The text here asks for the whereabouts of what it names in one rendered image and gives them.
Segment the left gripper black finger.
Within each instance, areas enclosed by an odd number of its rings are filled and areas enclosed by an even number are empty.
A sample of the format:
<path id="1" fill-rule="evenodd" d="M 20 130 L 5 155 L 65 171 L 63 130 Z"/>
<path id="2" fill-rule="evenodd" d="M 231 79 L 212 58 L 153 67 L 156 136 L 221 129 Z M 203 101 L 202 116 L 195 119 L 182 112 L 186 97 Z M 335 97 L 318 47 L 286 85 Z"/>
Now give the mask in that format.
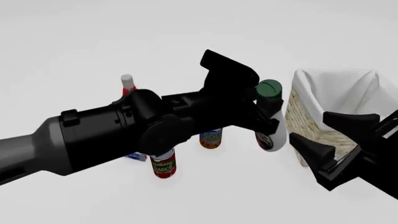
<path id="1" fill-rule="evenodd" d="M 258 98 L 256 105 L 266 117 L 273 117 L 282 109 L 283 100 L 273 98 Z"/>
<path id="2" fill-rule="evenodd" d="M 277 132 L 279 127 L 279 120 L 277 119 L 263 119 L 259 122 L 256 132 L 265 136 L 273 135 Z"/>

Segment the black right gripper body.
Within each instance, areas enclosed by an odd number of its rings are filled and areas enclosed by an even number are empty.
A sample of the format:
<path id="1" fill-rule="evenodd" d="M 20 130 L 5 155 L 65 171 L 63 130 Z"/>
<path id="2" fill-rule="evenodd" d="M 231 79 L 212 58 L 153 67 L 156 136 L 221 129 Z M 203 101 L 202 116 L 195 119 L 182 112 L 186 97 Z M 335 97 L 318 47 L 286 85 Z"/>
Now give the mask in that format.
<path id="1" fill-rule="evenodd" d="M 383 192 L 398 192 L 398 113 L 370 130 L 338 131 L 356 147 L 328 171 L 313 172 L 319 184 L 333 190 L 357 177 Z"/>

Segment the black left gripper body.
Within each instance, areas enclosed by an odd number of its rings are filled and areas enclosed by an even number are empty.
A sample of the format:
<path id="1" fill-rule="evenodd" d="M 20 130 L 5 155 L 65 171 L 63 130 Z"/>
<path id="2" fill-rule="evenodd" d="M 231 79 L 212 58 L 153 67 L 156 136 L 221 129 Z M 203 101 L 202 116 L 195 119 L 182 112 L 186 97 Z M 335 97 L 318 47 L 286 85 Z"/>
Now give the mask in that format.
<path id="1" fill-rule="evenodd" d="M 261 132 L 262 115 L 254 100 L 256 93 L 254 88 L 245 88 L 235 91 L 231 103 L 231 124 L 255 132 Z"/>

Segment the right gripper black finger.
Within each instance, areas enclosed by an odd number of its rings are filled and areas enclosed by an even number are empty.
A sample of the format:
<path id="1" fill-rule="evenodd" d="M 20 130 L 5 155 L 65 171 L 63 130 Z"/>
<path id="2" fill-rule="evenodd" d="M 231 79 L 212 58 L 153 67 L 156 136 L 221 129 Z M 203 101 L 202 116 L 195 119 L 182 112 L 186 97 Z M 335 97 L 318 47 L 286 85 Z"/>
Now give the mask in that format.
<path id="1" fill-rule="evenodd" d="M 380 122 L 380 116 L 371 114 L 346 114 L 326 111 L 323 113 L 325 125 L 337 131 L 370 130 Z"/>
<path id="2" fill-rule="evenodd" d="M 328 171 L 337 164 L 335 147 L 311 141 L 299 134 L 289 134 L 290 144 L 304 158 L 311 170 Z"/>

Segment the white salad dressing bottle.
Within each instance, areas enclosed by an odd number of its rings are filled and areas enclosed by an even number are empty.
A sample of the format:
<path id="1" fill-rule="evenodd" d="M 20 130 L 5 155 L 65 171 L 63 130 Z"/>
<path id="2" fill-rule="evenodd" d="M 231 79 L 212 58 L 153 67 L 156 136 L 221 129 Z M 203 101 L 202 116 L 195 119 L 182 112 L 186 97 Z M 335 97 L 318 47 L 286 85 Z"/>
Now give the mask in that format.
<path id="1" fill-rule="evenodd" d="M 282 85 L 277 80 L 263 80 L 256 87 L 258 98 L 273 98 L 282 100 Z M 286 143 L 287 131 L 284 122 L 282 109 L 270 119 L 279 120 L 277 132 L 270 136 L 265 136 L 255 132 L 256 140 L 259 146 L 267 152 L 276 152 Z"/>

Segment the wicker basket with white liner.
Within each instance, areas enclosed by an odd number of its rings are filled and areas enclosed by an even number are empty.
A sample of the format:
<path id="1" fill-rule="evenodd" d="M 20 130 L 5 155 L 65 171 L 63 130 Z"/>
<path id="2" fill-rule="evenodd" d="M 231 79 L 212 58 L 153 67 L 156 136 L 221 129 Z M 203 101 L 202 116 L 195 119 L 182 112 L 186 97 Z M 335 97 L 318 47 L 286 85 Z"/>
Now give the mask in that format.
<path id="1" fill-rule="evenodd" d="M 398 110 L 398 86 L 370 68 L 300 68 L 292 80 L 285 125 L 317 143 L 336 148 L 335 159 L 356 143 L 323 123 L 323 113 L 378 114 L 385 119 Z"/>

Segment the blue and orange soup can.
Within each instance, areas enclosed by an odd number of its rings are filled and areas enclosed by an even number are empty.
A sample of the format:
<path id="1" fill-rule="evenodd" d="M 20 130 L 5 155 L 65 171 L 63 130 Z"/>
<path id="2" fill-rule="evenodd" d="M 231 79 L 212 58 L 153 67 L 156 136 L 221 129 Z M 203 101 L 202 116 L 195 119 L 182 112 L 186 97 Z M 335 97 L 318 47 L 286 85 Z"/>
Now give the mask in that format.
<path id="1" fill-rule="evenodd" d="M 221 145 L 223 128 L 200 134 L 200 144 L 206 149 L 216 149 Z"/>

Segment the red tomato sauce can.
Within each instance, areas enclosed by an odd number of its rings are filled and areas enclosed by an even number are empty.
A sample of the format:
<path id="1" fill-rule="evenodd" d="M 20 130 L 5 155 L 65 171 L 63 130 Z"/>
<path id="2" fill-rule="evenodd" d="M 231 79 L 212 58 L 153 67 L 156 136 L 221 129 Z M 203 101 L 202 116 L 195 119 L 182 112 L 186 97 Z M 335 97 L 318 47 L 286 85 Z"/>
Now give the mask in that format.
<path id="1" fill-rule="evenodd" d="M 160 179 L 168 179 L 177 171 L 175 149 L 160 156 L 150 156 L 154 174 Z"/>

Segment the blue and white carton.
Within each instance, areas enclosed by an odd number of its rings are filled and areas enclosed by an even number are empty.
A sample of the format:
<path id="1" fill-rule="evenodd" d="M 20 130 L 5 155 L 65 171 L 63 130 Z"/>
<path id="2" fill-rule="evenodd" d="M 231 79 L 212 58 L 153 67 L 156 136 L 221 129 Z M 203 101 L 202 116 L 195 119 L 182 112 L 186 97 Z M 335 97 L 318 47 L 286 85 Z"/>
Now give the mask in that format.
<path id="1" fill-rule="evenodd" d="M 147 156 L 140 152 L 130 153 L 127 156 L 125 156 L 125 158 L 130 158 L 130 159 L 141 161 L 141 162 L 145 162 L 147 160 Z"/>

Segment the red ketchup bottle, white cap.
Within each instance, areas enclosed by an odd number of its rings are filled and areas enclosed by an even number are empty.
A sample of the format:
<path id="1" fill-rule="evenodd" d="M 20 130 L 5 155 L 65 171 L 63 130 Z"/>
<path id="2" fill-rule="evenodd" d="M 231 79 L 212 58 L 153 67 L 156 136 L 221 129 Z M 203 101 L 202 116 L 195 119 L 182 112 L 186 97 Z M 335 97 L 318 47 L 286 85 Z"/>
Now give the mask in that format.
<path id="1" fill-rule="evenodd" d="M 132 92 L 132 91 L 136 91 L 137 87 L 134 84 L 134 80 L 132 75 L 130 74 L 124 74 L 121 76 L 121 83 L 123 86 L 123 96 Z"/>

